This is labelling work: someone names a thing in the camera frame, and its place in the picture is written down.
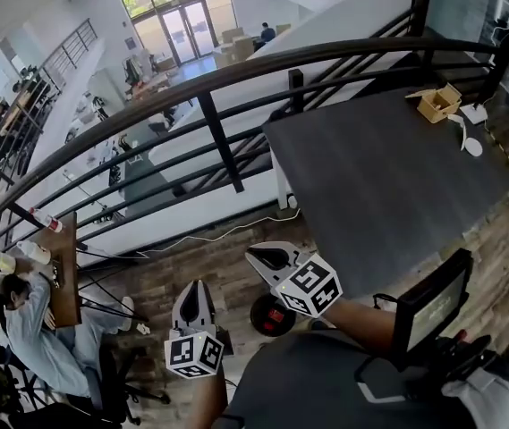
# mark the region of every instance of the desk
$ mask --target desk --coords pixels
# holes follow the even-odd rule
[[[397,89],[263,125],[319,252],[348,298],[398,282],[451,246],[509,190],[481,128],[430,124]]]
[[[76,262],[76,213],[72,212],[60,219],[64,229],[55,233],[49,229],[42,229],[28,238],[38,245],[51,251],[52,257],[59,257],[63,271],[59,276],[60,287],[51,287],[51,310],[54,312],[55,326],[66,327],[81,324],[81,301],[79,297],[77,262]],[[16,273],[29,272],[31,267],[48,277],[53,274],[51,265],[31,263],[19,248],[13,247],[8,251],[18,258]]]
[[[142,86],[134,86],[132,88],[132,99],[141,100],[154,94],[160,88],[168,88],[170,85],[166,73],[159,73],[153,76],[150,81],[144,83]]]
[[[20,104],[21,107],[25,107],[25,105],[27,105],[28,102],[30,101],[30,98],[31,92],[25,91],[18,100],[18,103]],[[0,130],[0,136],[5,137],[8,134],[10,127],[12,127],[13,123],[17,120],[20,114],[21,109],[18,106],[16,106],[9,114],[5,116],[4,126]]]

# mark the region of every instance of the dark gray table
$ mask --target dark gray table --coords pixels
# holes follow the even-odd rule
[[[509,190],[483,145],[460,151],[458,124],[431,124],[398,89],[264,125],[323,258],[344,293],[381,290],[470,229]]]

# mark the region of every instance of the staircase railing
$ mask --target staircase railing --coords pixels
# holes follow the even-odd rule
[[[397,16],[392,21],[388,22],[384,27],[377,30],[371,35],[371,38],[389,38],[398,36],[414,36],[420,37],[423,34],[425,28],[425,20],[427,19],[429,0],[411,0],[411,8],[403,14]],[[380,53],[374,56],[361,55],[358,57],[345,57],[339,59],[323,72],[317,75],[310,81],[310,84],[317,84],[327,79],[342,78],[350,74],[356,74],[364,72],[371,65],[381,59],[384,53]],[[318,90],[312,94],[308,94],[307,97],[303,97],[302,106],[304,109],[314,109],[323,105],[329,98],[335,95],[342,89],[343,86],[337,86],[335,88],[327,90]],[[280,108],[274,111],[275,118],[280,115],[288,114],[292,111],[292,102],[282,105]],[[249,149],[257,149],[267,145],[266,138],[264,135],[258,135],[250,139],[244,140],[234,150],[233,154],[238,156],[242,152]],[[239,170],[246,169],[256,159],[246,159],[238,165]],[[202,189],[211,182],[221,181],[225,177],[225,172],[220,171],[212,175],[204,177],[192,190]]]
[[[217,110],[211,96],[211,92],[213,90],[224,88],[273,72],[287,72],[288,70],[294,69],[300,65],[324,62],[350,56],[355,57],[362,55],[377,55],[381,53],[411,51],[420,53],[422,58],[421,65],[413,67],[393,68],[385,71],[361,72],[349,76],[343,76],[341,78],[322,81],[316,84],[308,84],[301,87],[287,89],[270,96],[257,98],[246,103],[232,106],[225,110]],[[162,112],[165,109],[171,108],[191,98],[197,97],[205,117],[178,130],[168,132],[166,135],[161,135],[159,137],[153,138],[152,140],[146,141],[139,146],[128,149],[124,153],[113,157],[112,159],[91,169],[82,176],[79,176],[78,178],[70,181],[68,184],[61,187],[56,192],[46,193],[45,198],[39,201],[36,207],[42,208],[51,204],[70,190],[78,188],[85,181],[98,176],[100,173],[109,170],[111,167],[116,166],[121,162],[133,159],[135,156],[138,156],[153,147],[163,145],[167,141],[178,139],[184,135],[191,134],[196,130],[206,127],[209,128],[213,136],[213,143],[194,149],[186,154],[181,154],[173,157],[172,159],[162,164],[156,165],[145,170],[144,172],[139,173],[136,177],[126,178],[123,181],[109,186],[107,189],[103,189],[94,195],[88,196],[75,205],[69,205],[63,212],[59,214],[59,216],[69,211],[77,211],[80,208],[94,202],[98,198],[107,196],[119,189],[124,189],[126,186],[131,185],[134,182],[144,180],[155,173],[159,173],[169,167],[173,167],[177,164],[189,161],[198,156],[205,155],[206,153],[213,150],[218,151],[222,162],[201,168],[193,173],[188,173],[177,180],[170,181],[162,186],[157,186],[154,189],[139,194],[135,198],[125,200],[114,206],[110,206],[108,209],[102,211],[101,213],[93,214],[92,216],[80,221],[78,224],[78,242],[83,243],[101,234],[109,233],[110,231],[120,228],[127,223],[137,221],[138,219],[146,217],[147,215],[152,215],[158,211],[164,210],[169,206],[180,204],[191,198],[201,196],[207,192],[219,189],[227,185],[233,185],[236,192],[242,192],[244,190],[242,183],[243,180],[264,171],[270,170],[272,166],[271,163],[268,162],[267,164],[264,164],[256,169],[252,169],[247,172],[239,172],[237,164],[241,160],[248,157],[263,154],[264,152],[269,151],[269,148],[266,147],[254,149],[250,150],[244,155],[234,156],[229,144],[240,142],[253,135],[260,134],[262,129],[258,127],[243,131],[236,135],[232,135],[231,137],[226,137],[225,131],[220,123],[221,120],[248,112],[249,110],[253,110],[264,105],[270,105],[287,99],[299,101],[300,97],[303,97],[303,95],[342,86],[345,84],[350,84],[353,82],[373,80],[378,78],[391,78],[396,76],[402,77],[403,75],[411,75],[412,73],[425,74],[432,72],[435,69],[440,68],[439,65],[434,65],[432,63],[432,56],[435,51],[474,52],[486,53],[495,56],[495,65],[488,65],[488,75],[485,78],[482,87],[479,89],[479,94],[476,100],[478,103],[484,103],[487,99],[493,96],[499,81],[501,80],[502,75],[507,65],[509,64],[509,42],[504,43],[501,46],[487,46],[458,40],[407,37],[367,38],[352,41],[326,43],[315,46],[306,46],[282,53],[261,56],[255,59],[247,60],[240,64],[225,67],[219,71],[213,71],[193,80],[189,80],[182,84],[166,89],[152,97],[147,98],[142,102],[130,105],[129,107],[123,109],[121,112],[106,119],[104,122],[86,130],[63,147],[57,149],[51,156],[47,157],[31,172],[28,172],[25,176],[23,176],[23,178],[11,185],[8,190],[0,197],[0,217],[5,211],[9,210],[14,211],[20,218],[15,222],[8,223],[3,228],[1,228],[0,239],[6,237],[7,234],[10,233],[10,231],[12,231],[18,223],[23,221],[27,221],[28,223],[33,224],[34,228],[38,226],[33,218],[30,218],[29,214],[27,214],[23,208],[18,205],[18,200],[24,194],[30,191],[30,189],[38,186],[49,175],[71,162],[71,160],[77,156],[85,153],[86,151],[89,151],[95,145],[105,141],[106,139],[109,139],[110,137],[120,134],[121,132],[124,132],[139,122],[146,120],[150,116]],[[450,68],[455,69],[474,67],[474,63],[456,64],[450,66]],[[228,173],[227,180],[214,183],[198,191],[187,192],[180,197],[167,200],[166,202],[160,204],[153,204],[151,207],[143,211],[139,211],[137,214],[121,217],[121,219],[115,220],[110,224],[100,227],[94,231],[90,231],[89,233],[84,233],[85,230],[81,230],[85,226],[92,224],[95,221],[112,214],[113,212],[118,212],[127,206],[141,202],[142,200],[150,198],[151,196],[155,196],[160,192],[165,192],[173,189],[185,182],[203,177],[210,172],[217,172],[221,167],[224,167]],[[6,246],[0,248],[10,248],[17,240],[27,237],[31,235],[31,233],[33,233],[33,231],[29,234],[25,234],[23,237],[12,237],[10,243],[7,243]]]
[[[96,39],[89,19],[85,20],[39,67],[27,71],[27,76],[21,79],[21,90],[0,121],[0,191],[9,190],[27,172],[52,105],[65,87],[65,79],[78,68]],[[21,214],[13,206],[8,223],[13,212]]]

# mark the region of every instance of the black metal railing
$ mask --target black metal railing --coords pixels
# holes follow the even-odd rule
[[[400,36],[421,37],[425,28],[428,2],[429,0],[411,0],[411,8],[409,10],[395,17],[379,30],[376,30],[373,34],[371,34],[371,38],[390,38]],[[358,57],[345,57],[343,59],[339,59],[315,78],[313,78],[310,81],[310,84],[316,84],[328,79],[337,79],[344,76],[364,72],[382,56],[383,53],[373,56],[361,55]],[[343,86],[337,86],[335,88],[315,91],[314,93],[309,94],[307,97],[304,97],[301,100],[301,109],[310,110],[322,106],[330,97],[341,90],[342,87]],[[275,110],[275,116],[288,114],[294,111],[293,107],[293,101],[286,103]],[[257,135],[251,137],[250,139],[244,140],[233,150],[233,154],[238,156],[250,149],[257,149],[259,147],[266,146],[267,141],[264,135]],[[251,158],[242,161],[240,164],[238,164],[239,171],[247,169],[256,160],[257,159]],[[202,189],[203,187],[208,186],[210,183],[222,181],[225,177],[226,172],[221,170],[218,173],[205,176],[192,189]]]
[[[327,88],[335,88],[345,84],[350,84],[353,82],[363,80],[371,80],[375,78],[384,77],[388,78],[398,75],[411,75],[414,72],[427,72],[431,71],[433,66],[431,62],[425,62],[418,67],[403,67],[386,71],[371,71],[353,74],[350,76],[344,76],[342,78],[327,80],[316,84],[308,84],[302,87],[287,89],[283,92],[279,92],[267,97],[258,98],[256,100],[239,104],[222,111],[218,111],[214,106],[214,103],[212,103],[211,101],[210,94],[212,90],[230,86],[237,82],[249,80],[251,78],[255,78],[272,72],[279,72],[284,70],[287,71],[288,69],[295,68],[299,65],[345,58],[350,55],[359,56],[359,55],[375,55],[379,53],[416,51],[418,53],[423,53],[424,58],[430,59],[431,54],[438,50],[461,51],[461,52],[469,51],[495,55],[496,65],[495,66],[489,65],[490,73],[485,79],[483,87],[479,91],[479,96],[477,100],[480,103],[483,103],[485,100],[492,97],[502,76],[501,70],[503,70],[506,67],[509,60],[508,45],[495,47],[457,40],[429,39],[429,38],[374,38],[374,39],[368,38],[353,41],[342,41],[335,43],[327,43],[323,45],[307,46],[304,48],[294,49],[283,53],[261,56],[256,59],[251,59],[245,61],[244,63],[226,67],[221,71],[213,71],[196,79],[189,80],[183,84],[162,91],[141,103],[131,105],[128,108],[122,110],[120,113],[111,116],[105,121],[105,123],[99,124],[85,131],[80,136],[72,140],[69,144],[55,151],[43,163],[37,166],[32,172],[28,173],[21,180],[12,185],[6,192],[6,194],[0,198],[0,215],[6,210],[16,211],[17,210],[17,207],[15,207],[17,206],[16,202],[22,195],[24,195],[30,189],[32,189],[40,182],[42,182],[47,176],[49,176],[56,170],[60,169],[62,166],[69,163],[75,157],[79,156],[85,151],[88,151],[96,144],[101,143],[104,140],[109,139],[110,137],[129,129],[133,125],[136,125],[142,120],[156,113],[159,113],[162,110],[178,105],[192,97],[200,97],[200,105],[202,106],[205,118],[201,119],[198,122],[186,125],[178,130],[168,132],[164,136],[160,136],[150,141],[147,141],[144,144],[132,148],[124,152],[123,154],[120,154],[115,158],[105,162],[104,164],[99,165],[98,167],[90,170],[89,172],[85,173],[84,175],[78,177],[77,179],[68,183],[64,187],[60,188],[57,192],[47,195],[47,197],[44,200],[37,204],[37,207],[41,208],[50,204],[54,200],[60,198],[63,194],[69,192],[71,189],[80,186],[83,182],[93,178],[94,176],[97,176],[98,174],[106,170],[109,170],[112,166],[115,166],[121,162],[131,159],[137,155],[140,155],[141,153],[148,151],[153,147],[162,145],[167,141],[178,139],[182,135],[186,135],[206,127],[209,127],[211,133],[213,134],[214,143],[194,149],[189,153],[179,155],[163,164],[156,165],[150,169],[147,169],[144,173],[139,174],[134,179],[127,179],[113,186],[110,186],[108,189],[104,189],[103,191],[98,192],[96,195],[92,197],[86,198],[85,200],[81,201],[76,205],[69,206],[64,212],[62,212],[59,215],[62,215],[69,211],[74,210],[76,211],[82,208],[83,206],[87,205],[87,203],[93,202],[94,199],[96,198],[102,198],[105,195],[108,195],[112,192],[124,188],[128,184],[140,181],[151,176],[152,174],[161,172],[166,168],[175,166],[177,164],[181,164],[185,161],[189,161],[195,157],[204,155],[213,150],[219,151],[222,159],[221,163],[213,164],[206,168],[201,168],[196,172],[189,173],[177,180],[170,181],[169,183],[163,186],[159,186],[155,189],[145,192],[144,194],[141,194],[136,198],[130,199],[129,201],[125,201],[119,205],[112,206],[112,208],[106,209],[102,211],[100,214],[92,215],[88,219],[81,221],[78,224],[78,229],[80,231],[81,228],[85,227],[90,223],[94,223],[97,219],[100,219],[105,215],[109,215],[110,212],[112,211],[118,211],[121,208],[125,208],[134,203],[140,202],[146,198],[154,196],[159,192],[172,189],[173,187],[180,186],[181,184],[184,184],[187,181],[191,181],[193,179],[202,177],[208,174],[209,172],[217,172],[221,167],[224,167],[227,173],[229,174],[228,180],[214,183],[199,191],[185,193],[180,197],[175,198],[173,200],[169,200],[163,204],[152,206],[151,208],[144,210],[142,212],[138,212],[135,215],[130,215],[128,217],[124,217],[121,220],[114,221],[105,227],[97,229],[96,231],[92,231],[86,235],[80,236],[79,240],[85,241],[92,239],[102,233],[106,233],[113,229],[121,227],[126,223],[136,221],[137,219],[140,219],[141,217],[144,217],[146,215],[151,215],[169,206],[184,202],[185,200],[188,200],[190,198],[195,198],[199,195],[204,194],[205,192],[210,192],[211,190],[218,189],[229,184],[233,184],[235,190],[239,192],[243,189],[242,181],[245,178],[264,172],[265,170],[270,169],[271,165],[266,164],[256,169],[252,169],[248,172],[239,172],[237,170],[237,164],[241,160],[244,160],[248,157],[259,156],[259,154],[267,152],[269,151],[269,149],[268,148],[254,149],[244,155],[233,156],[232,152],[230,151],[229,144],[242,141],[246,138],[251,137],[252,135],[261,133],[261,129],[260,127],[258,127],[252,130],[247,130],[238,135],[233,135],[232,137],[228,138],[225,136],[224,129],[221,126],[220,123],[221,120],[229,118],[231,116],[248,112],[249,110],[264,105],[270,105],[276,102],[280,102],[285,99],[304,97],[308,94],[324,90]],[[474,68],[474,67],[475,67],[474,63],[467,63],[464,65],[457,65],[454,68]],[[12,230],[13,227],[17,225],[17,223],[20,223],[21,221],[27,219],[28,218],[25,217],[25,214],[23,214],[19,220],[4,227],[0,231],[0,239],[6,233]],[[8,243],[7,247],[9,248],[10,246],[12,246],[16,240],[12,240],[12,243]]]
[[[204,113],[203,119],[187,124],[180,129],[161,134],[153,139],[142,142],[136,147],[127,147],[124,152],[117,154],[109,160],[105,160],[105,162],[97,165],[81,176],[69,180],[69,182],[55,192],[46,192],[45,197],[34,206],[37,208],[52,206],[57,199],[73,189],[81,189],[83,183],[99,176],[99,174],[110,171],[119,164],[132,160],[136,156],[140,156],[154,147],[160,147],[169,141],[177,140],[185,135],[199,132],[206,128],[209,129],[212,135],[213,139],[211,143],[202,147],[197,147],[184,154],[179,154],[161,164],[139,171],[135,176],[121,179],[99,192],[91,193],[76,204],[67,205],[65,208],[62,208],[63,211],[59,212],[57,216],[65,215],[71,211],[80,211],[93,202],[125,189],[136,182],[146,180],[152,175],[161,173],[162,171],[188,161],[198,161],[199,157],[213,152],[216,152],[219,158],[208,166],[204,166],[203,164],[194,172],[186,172],[183,176],[179,176],[175,180],[162,183],[145,192],[140,193],[139,189],[139,194],[125,199],[124,201],[117,202],[115,205],[108,206],[102,209],[101,212],[83,215],[83,218],[80,219],[78,223],[78,243],[84,243],[101,234],[109,233],[114,229],[120,228],[127,223],[137,221],[147,215],[152,215],[170,206],[180,204],[191,198],[201,196],[224,186],[233,185],[236,192],[241,192],[244,190],[243,181],[245,179],[272,168],[269,161],[247,170],[241,170],[241,165],[253,158],[267,154],[269,152],[269,147],[267,145],[249,147],[246,152],[234,154],[230,145],[240,146],[244,141],[261,135],[261,127],[246,130],[228,137],[225,135],[225,130],[221,121],[247,113],[250,110],[262,106],[284,102],[285,100],[287,100],[288,103],[285,108],[280,108],[280,110],[283,111],[281,113],[272,113],[273,116],[271,116],[271,119],[280,119],[286,115],[304,113],[307,109],[314,106],[316,99],[322,97],[322,94],[359,81],[403,78],[411,77],[412,75],[418,75],[424,78],[427,73],[441,71],[444,68],[462,71],[462,69],[484,67],[486,68],[486,76],[482,79],[482,84],[479,84],[473,91],[465,92],[465,97],[474,97],[472,101],[484,103],[494,95],[502,75],[509,64],[509,41],[503,43],[501,46],[488,46],[442,38],[419,38],[423,30],[424,18],[427,14],[426,10],[426,0],[415,0],[412,9],[397,18],[402,18],[400,21],[392,21],[393,28],[382,28],[386,34],[384,38],[366,38],[325,43],[322,45],[305,46],[290,51],[260,56],[188,80],[156,93],[141,102],[130,105],[121,112],[106,119],[103,123],[84,131],[75,139],[57,149],[31,172],[28,172],[13,185],[7,187],[6,192],[0,197],[0,240],[4,241],[0,249],[12,247],[15,242],[29,237],[31,233],[35,231],[23,233],[20,237],[13,236],[13,229],[24,221],[33,224],[34,228],[37,226],[33,219],[30,218],[30,215],[18,204],[19,199],[23,195],[38,186],[51,174],[65,167],[73,159],[89,151],[94,146],[110,138],[116,138],[122,135],[126,130],[144,122],[150,116],[168,110],[194,97],[199,98],[199,105]],[[387,33],[399,33],[403,30],[409,31],[410,35],[415,36],[403,38],[387,36]],[[443,65],[433,62],[433,54],[436,51],[473,52],[494,55],[495,64],[467,62]],[[364,65],[367,65],[371,59],[377,59],[381,55],[387,53],[397,52],[416,52],[421,62],[419,65],[415,66],[397,67],[383,71],[365,71],[365,68],[362,68]],[[303,77],[300,75],[299,71],[297,71],[297,67],[324,61],[334,61],[334,63],[330,68],[318,75],[317,78],[304,84]],[[269,96],[260,97],[246,103],[236,104],[224,110],[218,110],[216,108],[216,104],[211,96],[212,91],[277,72],[284,72],[284,74],[288,75],[290,87],[286,90]],[[223,179],[215,180],[207,186],[202,186],[200,189],[191,191],[180,190],[180,187],[185,183],[201,180],[205,176],[220,173],[223,169],[226,175]],[[88,226],[101,221],[109,215],[119,213],[124,208],[133,205],[141,206],[144,200],[166,191],[172,191],[174,193],[176,189],[178,189],[177,194],[167,201],[150,202],[150,206],[144,209],[138,208],[135,214],[119,215],[113,221],[103,223],[102,226],[86,229]],[[18,217],[13,222],[8,221],[7,223],[3,223],[1,221],[1,216],[6,211],[9,211],[10,214],[15,213]]]
[[[90,21],[84,21],[38,68],[32,68],[21,78],[21,90],[0,121],[0,193],[5,193],[27,172],[69,70],[77,69],[96,38]],[[7,213],[8,222],[12,220],[13,210]]]

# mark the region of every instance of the wooden desk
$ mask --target wooden desk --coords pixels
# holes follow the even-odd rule
[[[64,224],[64,229],[55,233],[49,229],[37,231],[31,237],[30,241],[35,241],[38,245],[51,251],[52,258],[58,258],[63,269],[59,275],[60,287],[51,286],[51,303],[49,306],[54,312],[55,326],[66,327],[81,324],[81,301],[79,297],[79,288],[77,281],[77,261],[76,261],[76,223],[77,214],[69,213],[60,220]],[[14,257],[18,258],[17,273],[29,272],[35,270],[42,272],[48,277],[53,274],[53,267],[50,265],[41,265],[35,261],[30,261],[25,257],[19,248],[13,247],[8,251]]]
[[[132,89],[132,99],[141,100],[142,98],[146,98],[149,95],[154,94],[160,88],[168,88],[169,85],[170,83],[166,73],[159,73],[158,75],[153,76],[149,82],[146,82],[141,86],[135,86]]]
[[[20,104],[20,106],[25,107],[25,105],[27,105],[28,102],[30,101],[30,98],[31,98],[31,92],[26,91],[20,97],[20,100],[18,100],[18,103]],[[10,127],[12,127],[13,123],[17,120],[17,118],[20,115],[20,113],[21,113],[21,109],[16,106],[12,110],[11,113],[9,113],[9,114],[7,114],[5,116],[5,118],[4,118],[4,126],[0,130],[0,135],[2,137],[5,137],[8,134],[8,132],[10,130]]]

